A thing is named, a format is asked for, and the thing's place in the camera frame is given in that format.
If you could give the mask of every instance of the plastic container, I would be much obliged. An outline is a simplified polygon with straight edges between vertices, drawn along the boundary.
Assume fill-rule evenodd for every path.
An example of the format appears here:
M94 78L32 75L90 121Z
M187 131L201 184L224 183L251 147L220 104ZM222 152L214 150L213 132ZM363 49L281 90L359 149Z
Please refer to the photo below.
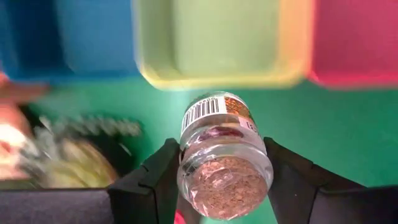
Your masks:
M265 199L273 179L266 147L242 99L226 92L192 102L182 121L178 187L206 217L247 215Z
M317 0L310 79L330 88L398 85L398 3Z
M313 0L136 0L136 60L157 88L291 86L309 68Z
M138 75L130 0L0 2L0 70L18 82Z

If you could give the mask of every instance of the orange label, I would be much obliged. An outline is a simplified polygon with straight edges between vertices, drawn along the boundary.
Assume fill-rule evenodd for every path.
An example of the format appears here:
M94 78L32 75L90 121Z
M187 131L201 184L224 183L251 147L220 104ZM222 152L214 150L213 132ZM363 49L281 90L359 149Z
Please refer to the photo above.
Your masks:
M244 118L250 119L253 121L253 117L249 111L249 108L239 100L236 100L231 97L225 97L225 106L227 113L240 115Z

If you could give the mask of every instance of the label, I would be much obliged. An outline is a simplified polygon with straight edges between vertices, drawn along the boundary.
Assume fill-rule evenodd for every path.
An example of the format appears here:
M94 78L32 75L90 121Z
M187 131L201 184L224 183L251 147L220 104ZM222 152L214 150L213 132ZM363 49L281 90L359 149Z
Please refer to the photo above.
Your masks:
M242 127L256 134L258 130L246 104L233 96L212 96L202 99L189 107L182 119L181 135L195 121L214 114L235 114Z
M195 121L213 114L227 114L223 96L205 98L192 105L182 119L181 135Z
M256 125L251 120L239 117L239 123L241 124L241 127L251 130L259 135Z

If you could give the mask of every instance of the barcode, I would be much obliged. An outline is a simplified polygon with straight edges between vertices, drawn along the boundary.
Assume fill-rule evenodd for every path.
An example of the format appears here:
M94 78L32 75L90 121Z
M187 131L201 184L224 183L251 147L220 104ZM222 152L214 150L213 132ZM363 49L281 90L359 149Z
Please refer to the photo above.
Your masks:
M196 103L185 113L184 119L182 120L181 133L197 119L219 112L220 107L217 98L207 98Z

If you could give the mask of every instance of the plastic bin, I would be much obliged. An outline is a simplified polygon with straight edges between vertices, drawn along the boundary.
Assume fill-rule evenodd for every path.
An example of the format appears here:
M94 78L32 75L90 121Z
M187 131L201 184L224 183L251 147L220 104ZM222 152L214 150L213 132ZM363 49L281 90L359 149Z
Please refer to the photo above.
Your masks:
M135 0L136 60L157 88L291 86L308 71L313 0Z
M1 69L14 81L138 75L130 0L0 2Z
M398 2L317 0L310 79L330 88L398 85Z

